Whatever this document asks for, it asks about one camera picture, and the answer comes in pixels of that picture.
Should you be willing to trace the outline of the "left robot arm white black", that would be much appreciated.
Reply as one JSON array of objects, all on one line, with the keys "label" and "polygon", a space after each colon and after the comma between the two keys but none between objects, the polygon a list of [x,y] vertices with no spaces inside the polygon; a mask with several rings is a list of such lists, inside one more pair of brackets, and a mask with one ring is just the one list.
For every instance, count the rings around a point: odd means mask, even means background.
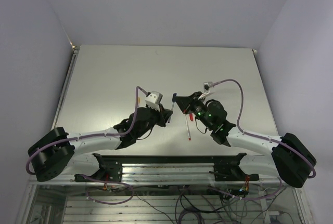
[{"label": "left robot arm white black", "polygon": [[120,150],[134,145],[155,126],[166,127],[173,114],[159,104],[157,109],[139,107],[119,124],[102,131],[70,134],[57,127],[28,150],[26,171],[37,181],[46,182],[61,174],[73,174],[76,181],[121,180],[121,168],[108,164],[101,150]]}]

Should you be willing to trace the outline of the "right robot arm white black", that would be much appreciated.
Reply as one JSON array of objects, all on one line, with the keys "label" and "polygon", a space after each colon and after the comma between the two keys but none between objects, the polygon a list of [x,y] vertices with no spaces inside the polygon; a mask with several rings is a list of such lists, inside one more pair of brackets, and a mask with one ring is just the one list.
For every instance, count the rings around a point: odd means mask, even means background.
[{"label": "right robot arm white black", "polygon": [[217,144],[256,153],[244,154],[230,166],[233,179],[241,180],[252,174],[269,175],[301,188],[307,179],[315,177],[316,159],[296,135],[269,136],[242,130],[227,120],[227,112],[219,101],[205,101],[199,91],[189,96],[173,96],[173,101],[183,114],[193,114]]}]

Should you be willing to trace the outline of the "red marker pen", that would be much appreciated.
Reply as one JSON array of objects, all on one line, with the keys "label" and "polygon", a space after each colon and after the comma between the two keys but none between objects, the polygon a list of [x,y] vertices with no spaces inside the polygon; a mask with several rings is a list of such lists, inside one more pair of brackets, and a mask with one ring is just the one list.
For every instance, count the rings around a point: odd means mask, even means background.
[{"label": "red marker pen", "polygon": [[188,134],[188,140],[191,141],[189,121],[188,121],[188,117],[186,115],[185,115],[185,123],[186,123],[186,129],[187,129],[187,134]]}]

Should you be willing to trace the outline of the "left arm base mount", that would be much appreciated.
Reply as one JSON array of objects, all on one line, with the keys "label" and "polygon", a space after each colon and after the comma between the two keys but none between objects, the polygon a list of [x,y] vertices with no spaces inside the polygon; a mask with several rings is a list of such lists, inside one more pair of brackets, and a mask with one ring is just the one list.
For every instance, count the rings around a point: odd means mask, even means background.
[{"label": "left arm base mount", "polygon": [[122,179],[122,164],[108,155],[98,153],[74,156],[69,162],[73,169],[75,182],[87,182],[83,175],[98,181],[120,182]]}]

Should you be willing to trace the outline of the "blue pen cap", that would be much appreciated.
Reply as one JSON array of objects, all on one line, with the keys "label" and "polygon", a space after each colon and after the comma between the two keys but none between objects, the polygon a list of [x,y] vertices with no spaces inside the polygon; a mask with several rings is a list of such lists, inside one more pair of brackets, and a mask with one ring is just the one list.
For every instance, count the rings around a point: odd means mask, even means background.
[{"label": "blue pen cap", "polygon": [[175,98],[176,98],[177,93],[174,93],[172,96],[172,102],[175,102]]}]

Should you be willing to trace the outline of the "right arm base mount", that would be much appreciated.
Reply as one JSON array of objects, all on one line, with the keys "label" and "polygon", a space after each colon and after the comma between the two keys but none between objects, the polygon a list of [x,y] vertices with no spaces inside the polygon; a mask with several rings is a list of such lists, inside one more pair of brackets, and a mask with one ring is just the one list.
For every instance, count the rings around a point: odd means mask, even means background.
[{"label": "right arm base mount", "polygon": [[240,168],[240,161],[246,153],[239,153],[234,156],[213,156],[213,170],[209,174],[214,176],[215,181],[245,181],[248,177],[250,181],[258,181],[258,174],[245,173]]}]

